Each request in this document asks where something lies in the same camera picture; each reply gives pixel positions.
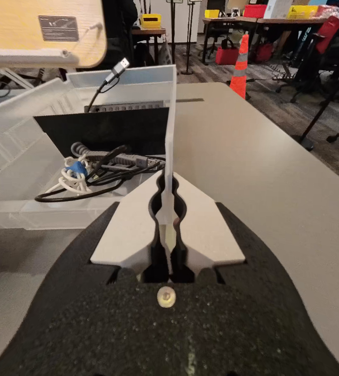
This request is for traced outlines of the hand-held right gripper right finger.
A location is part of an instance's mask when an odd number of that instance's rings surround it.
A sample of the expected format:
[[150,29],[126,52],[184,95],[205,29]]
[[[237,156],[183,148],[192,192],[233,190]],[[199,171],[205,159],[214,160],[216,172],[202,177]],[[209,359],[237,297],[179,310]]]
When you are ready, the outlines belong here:
[[216,202],[185,178],[173,173],[177,220],[171,252],[172,281],[193,283],[206,268],[242,264],[246,258]]

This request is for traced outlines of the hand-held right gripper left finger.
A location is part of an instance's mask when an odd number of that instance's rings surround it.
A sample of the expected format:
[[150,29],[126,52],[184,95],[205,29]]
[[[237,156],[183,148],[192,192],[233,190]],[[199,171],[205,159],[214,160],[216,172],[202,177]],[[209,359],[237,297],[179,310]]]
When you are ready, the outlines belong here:
[[146,283],[169,280],[156,218],[164,188],[164,172],[157,172],[120,200],[91,256],[92,264],[131,269]]

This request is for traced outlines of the large multi-port usb hub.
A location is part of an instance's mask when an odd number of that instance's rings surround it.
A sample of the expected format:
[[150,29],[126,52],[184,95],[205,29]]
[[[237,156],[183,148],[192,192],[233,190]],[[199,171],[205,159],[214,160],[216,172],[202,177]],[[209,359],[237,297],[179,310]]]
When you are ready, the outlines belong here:
[[97,113],[97,112],[119,112],[130,110],[145,110],[145,109],[160,109],[165,108],[165,102],[160,101],[143,101],[133,103],[110,103],[103,105],[92,105],[90,109],[88,106],[84,106],[85,113]]

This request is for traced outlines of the clear plastic bin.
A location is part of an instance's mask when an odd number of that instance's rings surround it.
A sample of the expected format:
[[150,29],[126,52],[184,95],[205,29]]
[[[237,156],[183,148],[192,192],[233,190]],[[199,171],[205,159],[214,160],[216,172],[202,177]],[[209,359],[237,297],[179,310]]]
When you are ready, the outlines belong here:
[[[58,182],[64,158],[36,121],[66,121],[75,131],[75,120],[84,113],[97,87],[110,71],[70,73],[67,81],[51,80],[34,89],[23,91],[0,103],[0,229],[75,230],[84,229],[115,201],[142,184],[148,176],[135,177],[117,193],[65,203],[38,203],[34,197]],[[166,188],[163,207],[156,215],[160,225],[173,218],[172,183],[174,123],[176,109],[176,67],[163,65],[126,70],[113,89],[100,94],[95,104],[153,104],[162,101],[169,110],[166,121],[165,151]]]

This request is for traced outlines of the black divider panel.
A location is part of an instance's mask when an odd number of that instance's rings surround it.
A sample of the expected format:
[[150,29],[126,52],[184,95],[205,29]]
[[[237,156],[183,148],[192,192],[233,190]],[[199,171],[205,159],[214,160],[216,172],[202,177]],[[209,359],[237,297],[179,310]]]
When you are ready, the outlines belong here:
[[164,155],[169,109],[35,116],[34,120],[63,157],[81,142],[92,151],[111,151],[121,145],[138,155]]

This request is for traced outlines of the black floor stand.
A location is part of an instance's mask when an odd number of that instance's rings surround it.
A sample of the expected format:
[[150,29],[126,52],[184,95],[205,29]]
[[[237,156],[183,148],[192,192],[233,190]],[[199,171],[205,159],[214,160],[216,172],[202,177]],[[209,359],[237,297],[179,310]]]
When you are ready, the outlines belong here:
[[334,88],[331,90],[330,94],[323,100],[320,104],[320,109],[313,117],[307,128],[301,135],[294,135],[292,138],[301,145],[306,151],[311,152],[314,149],[314,143],[308,138],[308,134],[315,126],[316,122],[320,119],[326,108],[329,104],[336,98],[337,94],[339,94],[339,80],[335,84]]

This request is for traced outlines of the orange traffic cone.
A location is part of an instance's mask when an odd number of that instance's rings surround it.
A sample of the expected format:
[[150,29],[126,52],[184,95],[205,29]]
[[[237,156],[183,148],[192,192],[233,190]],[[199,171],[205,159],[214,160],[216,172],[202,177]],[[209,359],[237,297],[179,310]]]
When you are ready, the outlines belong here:
[[246,69],[248,66],[248,42],[249,35],[243,35],[239,47],[239,55],[229,84],[229,88],[244,100],[246,99],[247,85]]

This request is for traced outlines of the red bag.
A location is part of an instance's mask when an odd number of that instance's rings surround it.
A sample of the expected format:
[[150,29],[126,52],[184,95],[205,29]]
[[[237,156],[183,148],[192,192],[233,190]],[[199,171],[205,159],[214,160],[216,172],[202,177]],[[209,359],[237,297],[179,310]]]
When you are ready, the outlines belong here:
[[238,55],[239,46],[235,46],[230,38],[225,38],[217,48],[215,63],[217,65],[235,65]]
[[315,49],[318,54],[324,54],[333,36],[339,29],[339,18],[330,16],[320,27],[316,35]]
[[255,50],[253,62],[256,64],[268,62],[272,57],[273,51],[273,43],[265,42],[259,44],[259,46]]

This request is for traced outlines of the black sign stand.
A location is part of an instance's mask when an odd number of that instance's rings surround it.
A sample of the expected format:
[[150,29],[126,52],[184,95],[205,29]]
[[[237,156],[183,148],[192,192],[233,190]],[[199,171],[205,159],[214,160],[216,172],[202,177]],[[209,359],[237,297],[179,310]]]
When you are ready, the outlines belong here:
[[170,17],[171,17],[171,57],[172,63],[175,64],[175,21],[176,21],[176,4],[182,4],[183,0],[166,0],[166,3],[170,4]]
[[194,15],[194,7],[195,7],[195,0],[188,0],[187,4],[189,7],[188,12],[188,26],[187,26],[187,41],[186,41],[186,52],[183,54],[186,58],[186,67],[184,70],[181,71],[181,74],[184,76],[189,76],[193,74],[192,69],[189,66],[189,60],[191,56],[191,35],[192,35],[192,22],[193,22],[193,15]]

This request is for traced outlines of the small wooden table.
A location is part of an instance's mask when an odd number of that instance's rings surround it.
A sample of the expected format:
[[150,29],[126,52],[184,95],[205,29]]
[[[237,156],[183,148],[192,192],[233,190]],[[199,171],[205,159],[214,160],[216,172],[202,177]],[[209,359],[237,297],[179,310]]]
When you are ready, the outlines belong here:
[[137,35],[139,37],[142,37],[144,39],[154,39],[154,61],[155,64],[159,64],[159,42],[158,38],[163,37],[166,35],[166,29],[165,28],[144,28],[142,26],[139,26],[137,29],[131,30],[132,35]]

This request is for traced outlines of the black office chair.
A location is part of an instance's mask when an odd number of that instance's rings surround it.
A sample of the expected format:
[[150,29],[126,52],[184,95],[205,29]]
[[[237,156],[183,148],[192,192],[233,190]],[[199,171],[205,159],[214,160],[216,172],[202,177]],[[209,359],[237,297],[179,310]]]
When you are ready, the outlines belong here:
[[302,94],[319,92],[325,95],[326,89],[321,82],[321,71],[339,71],[339,36],[334,36],[326,50],[320,53],[316,46],[322,39],[320,34],[313,34],[313,40],[295,76],[285,80],[285,83],[275,90],[276,93],[280,93],[284,87],[294,88],[296,92],[290,99],[291,103],[295,103]]

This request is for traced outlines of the red box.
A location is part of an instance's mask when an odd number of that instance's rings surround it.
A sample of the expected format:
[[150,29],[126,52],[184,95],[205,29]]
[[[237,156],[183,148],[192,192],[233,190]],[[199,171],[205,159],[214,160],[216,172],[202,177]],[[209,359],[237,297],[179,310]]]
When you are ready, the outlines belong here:
[[266,4],[247,4],[244,7],[243,17],[263,18],[266,12]]

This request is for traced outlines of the wooden tabletop with black label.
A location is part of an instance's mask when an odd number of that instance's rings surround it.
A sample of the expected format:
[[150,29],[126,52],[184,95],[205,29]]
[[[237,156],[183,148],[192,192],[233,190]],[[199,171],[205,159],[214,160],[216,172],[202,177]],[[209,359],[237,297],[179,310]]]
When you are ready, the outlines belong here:
[[77,67],[99,65],[107,51],[102,2],[0,1],[0,49],[64,49]]

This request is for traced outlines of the white box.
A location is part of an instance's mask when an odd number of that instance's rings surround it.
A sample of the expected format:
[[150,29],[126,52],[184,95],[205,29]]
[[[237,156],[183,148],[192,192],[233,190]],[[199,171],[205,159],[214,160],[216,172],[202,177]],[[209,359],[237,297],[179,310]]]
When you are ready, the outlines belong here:
[[292,4],[293,0],[269,0],[263,18],[285,19]]

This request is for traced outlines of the white table frame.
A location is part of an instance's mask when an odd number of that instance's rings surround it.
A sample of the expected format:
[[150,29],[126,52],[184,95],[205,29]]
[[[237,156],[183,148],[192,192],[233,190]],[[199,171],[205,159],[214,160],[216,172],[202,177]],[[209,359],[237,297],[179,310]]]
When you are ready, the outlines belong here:
[[77,67],[78,63],[79,58],[64,49],[0,49],[0,74],[24,89],[34,86],[11,68],[66,68]]

